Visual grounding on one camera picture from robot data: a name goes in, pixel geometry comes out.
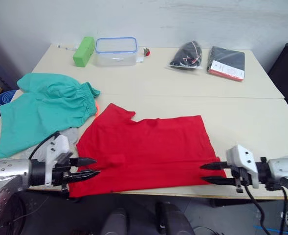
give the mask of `packaged item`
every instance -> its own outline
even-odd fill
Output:
[[[202,51],[196,41],[190,41],[175,54],[170,66],[178,69],[201,69]]]
[[[76,66],[85,67],[88,63],[90,56],[95,49],[95,40],[92,37],[84,37],[79,48],[73,55],[73,60]]]
[[[241,82],[245,75],[245,54],[221,47],[212,47],[209,53],[207,71]]]

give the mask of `black plastic bag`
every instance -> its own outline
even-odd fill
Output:
[[[170,66],[178,69],[197,69],[201,68],[202,51],[196,41],[190,41],[175,54]]]

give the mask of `blue container lid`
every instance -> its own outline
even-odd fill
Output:
[[[9,103],[17,90],[7,91],[0,94],[0,105]]]
[[[136,38],[98,38],[96,41],[95,51],[97,54],[102,53],[136,53]]]

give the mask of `plastic food container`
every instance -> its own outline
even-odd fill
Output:
[[[136,64],[136,38],[99,38],[96,42],[96,64],[118,66]]]

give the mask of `clear plastic bag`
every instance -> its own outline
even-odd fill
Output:
[[[241,82],[245,73],[245,54],[240,51],[212,47],[209,53],[207,71]]]
[[[190,41],[179,48],[169,65],[177,69],[201,69],[201,60],[201,47],[196,41]]]

